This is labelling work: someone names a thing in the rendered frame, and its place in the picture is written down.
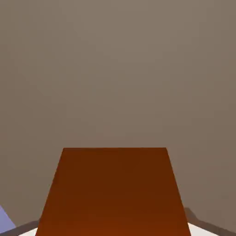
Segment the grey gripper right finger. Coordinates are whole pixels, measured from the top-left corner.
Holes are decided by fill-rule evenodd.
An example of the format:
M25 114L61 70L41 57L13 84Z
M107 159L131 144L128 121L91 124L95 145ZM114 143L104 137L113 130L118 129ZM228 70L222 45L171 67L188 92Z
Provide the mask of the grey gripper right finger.
M185 211L185 215L186 215L188 223L191 223L194 226L200 227L201 229L207 230L219 236L236 236L235 232L232 232L224 228L215 226L211 223L199 220L197 216L188 207L185 207L184 211Z

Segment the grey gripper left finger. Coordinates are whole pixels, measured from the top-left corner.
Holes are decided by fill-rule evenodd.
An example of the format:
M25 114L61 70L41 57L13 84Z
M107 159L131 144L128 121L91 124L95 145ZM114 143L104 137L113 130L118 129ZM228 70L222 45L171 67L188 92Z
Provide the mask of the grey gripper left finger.
M24 225L21 225L19 227L16 227L14 229L0 233L0 236L19 236L23 233L26 233L30 230L37 228L38 224L39 224L39 220L32 221L32 222L26 223Z

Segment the small orange cube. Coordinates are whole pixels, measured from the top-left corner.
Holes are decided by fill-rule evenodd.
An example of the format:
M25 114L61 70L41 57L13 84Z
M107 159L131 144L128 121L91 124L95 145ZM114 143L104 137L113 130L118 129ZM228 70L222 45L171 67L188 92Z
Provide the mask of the small orange cube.
M191 236L167 149L64 148L35 236Z

